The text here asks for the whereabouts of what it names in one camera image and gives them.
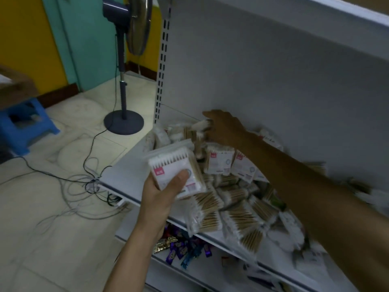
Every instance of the brown baseboard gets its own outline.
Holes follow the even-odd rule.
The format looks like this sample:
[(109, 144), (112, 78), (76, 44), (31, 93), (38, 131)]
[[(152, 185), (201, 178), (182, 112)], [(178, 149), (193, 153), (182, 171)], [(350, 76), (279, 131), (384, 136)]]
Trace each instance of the brown baseboard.
[(47, 108), (79, 93), (80, 91), (77, 84), (73, 83), (54, 91), (42, 94), (38, 96), (38, 100), (44, 108)]
[[(146, 78), (149, 78), (153, 81), (157, 81), (157, 72), (150, 70), (149, 68), (139, 66), (140, 74)], [(126, 72), (132, 71), (134, 73), (138, 73), (138, 64), (132, 61), (126, 62)]]

